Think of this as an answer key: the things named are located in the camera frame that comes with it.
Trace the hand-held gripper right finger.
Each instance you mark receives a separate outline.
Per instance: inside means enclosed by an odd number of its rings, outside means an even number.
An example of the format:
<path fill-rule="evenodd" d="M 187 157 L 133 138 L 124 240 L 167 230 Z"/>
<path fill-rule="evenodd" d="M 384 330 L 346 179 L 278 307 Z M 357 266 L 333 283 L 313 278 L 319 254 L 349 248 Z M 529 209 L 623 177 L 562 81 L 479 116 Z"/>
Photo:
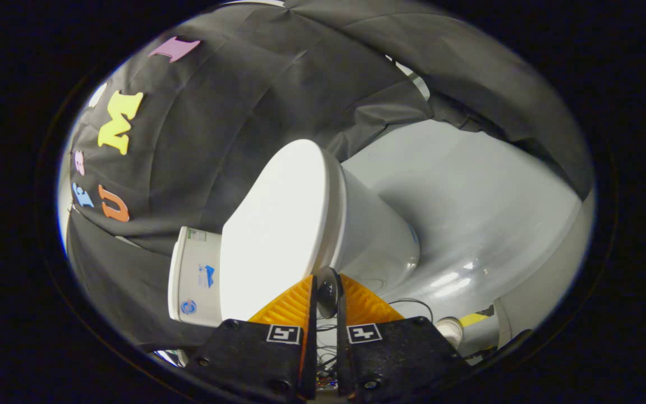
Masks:
<path fill-rule="evenodd" d="M 423 316 L 405 318 L 338 276 L 338 391 L 352 402 L 419 402 L 459 383 L 470 365 Z"/>

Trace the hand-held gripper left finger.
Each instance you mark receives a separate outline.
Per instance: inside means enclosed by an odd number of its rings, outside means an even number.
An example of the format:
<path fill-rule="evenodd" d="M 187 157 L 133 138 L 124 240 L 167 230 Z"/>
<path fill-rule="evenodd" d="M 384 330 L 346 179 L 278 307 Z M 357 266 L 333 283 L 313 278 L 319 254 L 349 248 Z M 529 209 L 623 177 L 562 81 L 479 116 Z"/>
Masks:
<path fill-rule="evenodd" d="M 249 320 L 224 320 L 196 349 L 186 373 L 241 401 L 314 398 L 316 286 L 308 276 Z"/>

